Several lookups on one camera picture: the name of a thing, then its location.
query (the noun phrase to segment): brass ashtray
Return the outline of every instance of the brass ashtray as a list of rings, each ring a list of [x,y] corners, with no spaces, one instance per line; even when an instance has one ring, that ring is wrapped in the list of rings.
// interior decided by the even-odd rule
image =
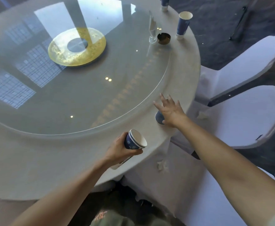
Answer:
[[[157,41],[159,44],[167,45],[170,43],[171,36],[168,33],[162,32],[157,35]]]

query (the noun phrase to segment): person's left arm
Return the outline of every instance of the person's left arm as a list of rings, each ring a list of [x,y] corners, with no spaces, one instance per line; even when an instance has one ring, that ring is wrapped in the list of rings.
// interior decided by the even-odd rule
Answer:
[[[24,211],[10,226],[67,226],[84,199],[102,174],[111,166],[130,156],[143,153],[142,149],[124,147],[127,133],[122,133],[108,148],[105,156],[67,185],[55,189]]]

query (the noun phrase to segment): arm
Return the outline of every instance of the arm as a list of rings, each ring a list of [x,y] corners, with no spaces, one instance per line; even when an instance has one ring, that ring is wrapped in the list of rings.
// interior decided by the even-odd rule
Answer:
[[[217,180],[225,196],[249,226],[267,225],[275,216],[275,181],[233,148],[211,135],[161,94],[166,125],[178,128],[188,139],[208,171]]]
[[[130,156],[143,153],[141,149],[124,147],[127,133],[116,138],[105,156],[67,185],[55,189],[23,212],[11,226],[67,226],[101,175],[111,166]]]

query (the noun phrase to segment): glass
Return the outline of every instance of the glass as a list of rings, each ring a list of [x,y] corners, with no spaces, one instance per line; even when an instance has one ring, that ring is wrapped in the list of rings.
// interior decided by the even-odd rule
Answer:
[[[0,123],[44,135],[112,125],[143,102],[166,72],[170,47],[149,47],[149,18],[120,0],[67,0],[0,29]],[[54,63],[51,41],[78,27],[100,31],[104,52],[79,67]]]

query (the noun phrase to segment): person's left hand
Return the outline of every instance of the person's left hand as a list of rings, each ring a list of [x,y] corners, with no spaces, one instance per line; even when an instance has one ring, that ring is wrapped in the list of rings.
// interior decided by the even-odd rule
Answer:
[[[104,160],[109,164],[109,167],[121,163],[128,157],[136,156],[143,153],[142,149],[130,150],[125,148],[124,140],[127,134],[128,132],[123,132],[109,146],[104,156]]]

